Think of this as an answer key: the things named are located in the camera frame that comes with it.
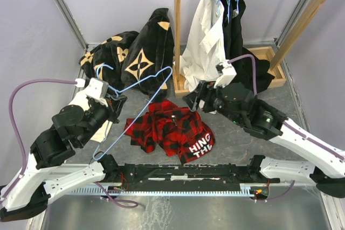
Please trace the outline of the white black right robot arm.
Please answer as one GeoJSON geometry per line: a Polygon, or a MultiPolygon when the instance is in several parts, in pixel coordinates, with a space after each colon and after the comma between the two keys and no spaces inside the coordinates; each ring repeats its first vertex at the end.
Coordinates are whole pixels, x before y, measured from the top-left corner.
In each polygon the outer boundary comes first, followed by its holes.
{"type": "Polygon", "coordinates": [[[344,151],[304,130],[241,83],[217,87],[214,82],[202,81],[183,100],[192,111],[216,111],[252,137],[278,144],[304,158],[296,162],[266,157],[260,164],[248,167],[247,175],[253,182],[265,177],[313,181],[319,191],[344,198],[344,151]]]}

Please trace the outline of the red black plaid shirt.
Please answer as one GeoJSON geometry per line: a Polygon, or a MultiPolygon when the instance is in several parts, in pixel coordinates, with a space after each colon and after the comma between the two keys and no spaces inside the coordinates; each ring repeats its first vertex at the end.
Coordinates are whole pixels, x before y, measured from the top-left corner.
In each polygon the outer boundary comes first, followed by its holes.
{"type": "Polygon", "coordinates": [[[167,156],[176,155],[182,164],[208,154],[216,144],[212,130],[198,112],[167,99],[151,103],[148,111],[137,119],[127,119],[125,130],[131,145],[146,153],[160,146],[167,156]]]}

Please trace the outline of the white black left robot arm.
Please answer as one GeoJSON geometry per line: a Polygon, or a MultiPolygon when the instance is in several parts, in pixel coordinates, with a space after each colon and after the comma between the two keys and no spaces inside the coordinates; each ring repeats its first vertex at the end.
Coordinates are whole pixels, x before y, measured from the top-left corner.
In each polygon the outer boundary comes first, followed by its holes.
{"type": "Polygon", "coordinates": [[[1,221],[25,220],[45,211],[49,204],[83,185],[115,181],[119,166],[112,155],[62,177],[48,179],[63,163],[83,148],[106,121],[118,123],[127,97],[107,95],[104,103],[88,99],[88,110],[70,104],[52,117],[52,126],[43,131],[30,147],[27,165],[14,188],[1,187],[1,221]]]}

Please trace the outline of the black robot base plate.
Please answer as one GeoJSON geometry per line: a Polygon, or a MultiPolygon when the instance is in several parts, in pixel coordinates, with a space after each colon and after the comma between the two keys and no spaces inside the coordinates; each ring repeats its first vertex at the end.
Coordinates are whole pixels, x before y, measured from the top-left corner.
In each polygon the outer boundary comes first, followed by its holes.
{"type": "Polygon", "coordinates": [[[233,184],[279,183],[280,179],[268,179],[253,165],[237,166],[234,164],[216,165],[155,165],[125,164],[118,167],[117,174],[107,176],[106,183],[130,184],[161,181],[225,181],[233,184]]]}

